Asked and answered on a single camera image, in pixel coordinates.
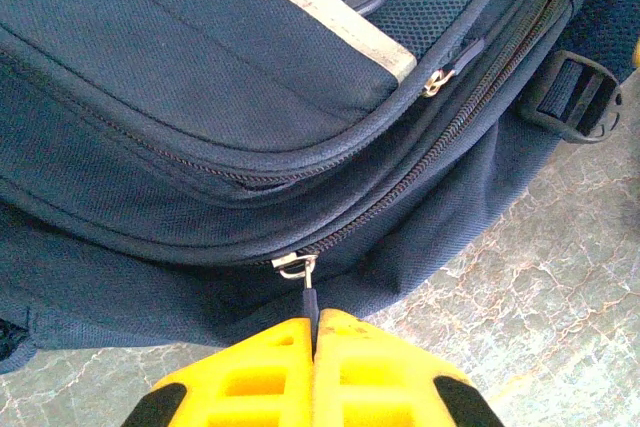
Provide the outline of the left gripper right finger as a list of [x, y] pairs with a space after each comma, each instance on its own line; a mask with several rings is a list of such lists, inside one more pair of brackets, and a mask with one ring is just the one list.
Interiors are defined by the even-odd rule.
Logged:
[[337, 309], [320, 314], [316, 426], [501, 426], [456, 366]]

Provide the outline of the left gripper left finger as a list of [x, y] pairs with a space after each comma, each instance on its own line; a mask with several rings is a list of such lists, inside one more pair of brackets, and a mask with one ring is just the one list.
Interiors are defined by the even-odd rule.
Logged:
[[125, 426], [309, 426], [310, 320], [268, 328], [159, 380]]

